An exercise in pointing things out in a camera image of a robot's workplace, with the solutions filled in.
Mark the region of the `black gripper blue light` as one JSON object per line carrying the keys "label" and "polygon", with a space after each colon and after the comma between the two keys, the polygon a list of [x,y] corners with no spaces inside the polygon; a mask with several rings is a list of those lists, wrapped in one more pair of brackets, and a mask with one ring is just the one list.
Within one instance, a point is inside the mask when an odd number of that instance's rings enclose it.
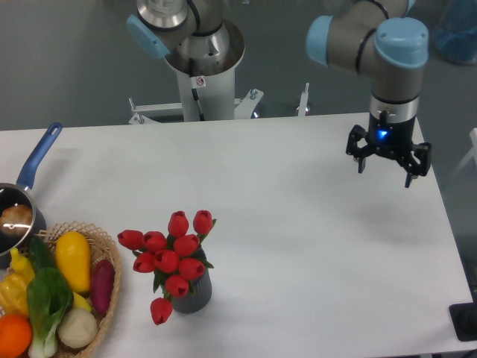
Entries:
{"label": "black gripper blue light", "polygon": [[432,144],[412,142],[415,118],[399,123],[382,123],[370,115],[368,131],[360,125],[351,129],[346,146],[346,153],[358,164],[361,174],[366,166],[366,159],[374,154],[397,160],[406,171],[405,188],[418,177],[427,176],[432,161]]}

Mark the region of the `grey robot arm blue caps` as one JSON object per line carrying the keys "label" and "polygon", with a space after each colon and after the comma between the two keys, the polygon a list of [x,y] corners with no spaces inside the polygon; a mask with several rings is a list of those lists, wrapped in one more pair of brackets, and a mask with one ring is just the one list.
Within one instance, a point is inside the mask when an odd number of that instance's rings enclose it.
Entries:
{"label": "grey robot arm blue caps", "polygon": [[[397,162],[407,181],[425,176],[432,147],[412,141],[429,32],[407,17],[411,1],[356,1],[340,17],[320,16],[306,35],[306,53],[325,66],[372,80],[369,124],[355,126],[346,152],[359,169],[369,156]],[[244,55],[240,30],[219,1],[138,1],[129,34],[150,57],[175,71],[187,122],[235,119],[235,69]]]}

